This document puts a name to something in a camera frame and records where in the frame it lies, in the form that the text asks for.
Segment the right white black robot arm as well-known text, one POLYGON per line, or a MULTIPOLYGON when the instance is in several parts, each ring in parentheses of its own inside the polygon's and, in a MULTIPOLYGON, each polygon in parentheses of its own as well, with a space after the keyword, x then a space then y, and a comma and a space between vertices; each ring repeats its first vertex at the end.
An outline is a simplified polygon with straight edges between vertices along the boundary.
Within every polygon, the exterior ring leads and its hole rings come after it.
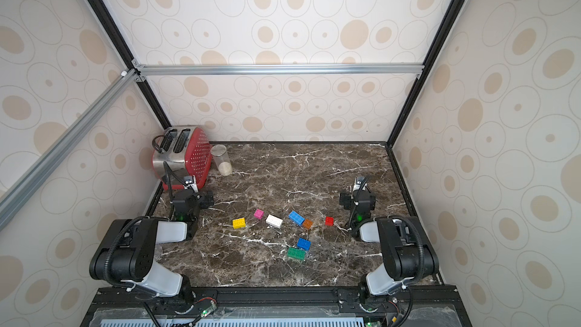
POLYGON ((395 295, 437 274, 439 260, 416 216, 372 217, 375 194, 366 188, 340 193, 340 205, 350 212, 347 230, 361 242, 380 246, 382 264, 362 278, 359 300, 366 304, 395 295))

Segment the white lego brick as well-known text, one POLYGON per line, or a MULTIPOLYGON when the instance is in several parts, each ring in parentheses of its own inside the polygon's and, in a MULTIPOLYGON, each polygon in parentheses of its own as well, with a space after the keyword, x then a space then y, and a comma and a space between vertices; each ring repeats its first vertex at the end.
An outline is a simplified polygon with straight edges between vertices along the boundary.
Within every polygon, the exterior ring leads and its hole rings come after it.
POLYGON ((276 216, 273 216, 273 215, 271 215, 271 214, 270 214, 270 215, 269 215, 269 216, 267 216, 267 218, 266 218, 266 223, 267 223, 269 226, 272 226, 272 227, 274 227, 274 228, 280 229, 280 228, 281 228, 281 225, 282 225, 282 223, 283 223, 283 219, 281 219, 281 218, 278 218, 278 217, 276 217, 276 216))

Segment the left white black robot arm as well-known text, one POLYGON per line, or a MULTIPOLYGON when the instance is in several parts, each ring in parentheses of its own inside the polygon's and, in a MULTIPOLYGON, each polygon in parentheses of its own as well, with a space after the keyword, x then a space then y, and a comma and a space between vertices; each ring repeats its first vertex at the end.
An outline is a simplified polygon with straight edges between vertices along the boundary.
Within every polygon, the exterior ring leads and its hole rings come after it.
POLYGON ((213 192, 181 190, 171 196, 170 217, 139 216, 115 220, 89 263, 89 275, 113 287, 142 290, 156 298, 195 303, 187 276, 172 272, 154 260, 155 248, 193 239, 202 210, 214 205, 213 192))

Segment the dark blue lego brick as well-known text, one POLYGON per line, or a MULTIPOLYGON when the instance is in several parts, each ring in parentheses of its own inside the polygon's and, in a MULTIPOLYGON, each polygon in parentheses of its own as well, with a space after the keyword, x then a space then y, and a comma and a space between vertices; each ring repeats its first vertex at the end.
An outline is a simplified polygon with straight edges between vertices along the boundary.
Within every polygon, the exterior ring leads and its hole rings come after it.
POLYGON ((297 241, 297 247, 303 251, 308 251, 311 248, 311 242, 306 239, 299 238, 297 241))

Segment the yellow lego brick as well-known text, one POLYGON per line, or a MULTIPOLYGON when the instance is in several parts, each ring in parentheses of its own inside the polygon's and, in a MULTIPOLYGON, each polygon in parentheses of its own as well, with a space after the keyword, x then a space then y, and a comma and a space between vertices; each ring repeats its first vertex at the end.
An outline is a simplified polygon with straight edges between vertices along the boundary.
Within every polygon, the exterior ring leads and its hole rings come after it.
POLYGON ((245 218, 238 218, 232 221, 232 227, 234 230, 242 229, 246 227, 246 220, 245 218))

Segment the pink lego brick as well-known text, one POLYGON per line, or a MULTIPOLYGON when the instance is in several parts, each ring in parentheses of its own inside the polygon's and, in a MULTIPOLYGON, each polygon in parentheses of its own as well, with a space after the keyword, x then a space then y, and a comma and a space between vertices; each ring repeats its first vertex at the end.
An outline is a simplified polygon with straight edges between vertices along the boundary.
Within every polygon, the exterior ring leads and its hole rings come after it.
POLYGON ((254 217, 259 219, 259 220, 263 219, 263 216, 264 216, 263 210, 257 209, 254 213, 254 217))

